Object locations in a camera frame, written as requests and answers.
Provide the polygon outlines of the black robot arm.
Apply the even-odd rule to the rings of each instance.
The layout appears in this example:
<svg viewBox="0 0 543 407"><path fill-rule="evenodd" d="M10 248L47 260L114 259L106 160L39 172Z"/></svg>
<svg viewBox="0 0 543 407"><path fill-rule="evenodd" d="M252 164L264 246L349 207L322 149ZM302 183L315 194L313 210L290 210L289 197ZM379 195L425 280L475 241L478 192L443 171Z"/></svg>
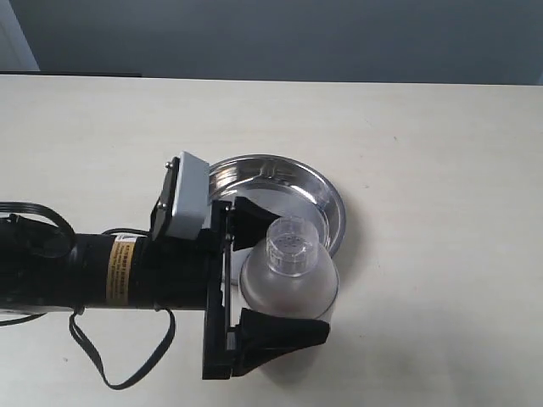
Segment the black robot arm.
<svg viewBox="0 0 543 407"><path fill-rule="evenodd" d="M1 210L1 309L19 323L89 308L201 310L205 380L244 376L327 341L329 324L315 319L243 309L231 323L231 254L254 244L274 219L245 198L214 202L210 225L193 240L157 226L127 238L77 234L39 204L3 203Z"/></svg>

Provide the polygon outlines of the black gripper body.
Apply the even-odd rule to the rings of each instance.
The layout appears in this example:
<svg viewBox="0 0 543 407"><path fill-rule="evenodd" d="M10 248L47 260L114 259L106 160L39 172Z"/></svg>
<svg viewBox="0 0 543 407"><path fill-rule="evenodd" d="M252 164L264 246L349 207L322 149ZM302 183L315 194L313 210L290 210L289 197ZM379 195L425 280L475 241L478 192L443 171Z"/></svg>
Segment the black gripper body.
<svg viewBox="0 0 543 407"><path fill-rule="evenodd" d="M193 240L168 237L165 211L154 209L146 244L146 299L156 308L204 311L205 380L226 380L232 374L230 317L221 288L231 207L226 201L213 202L210 225Z"/></svg>

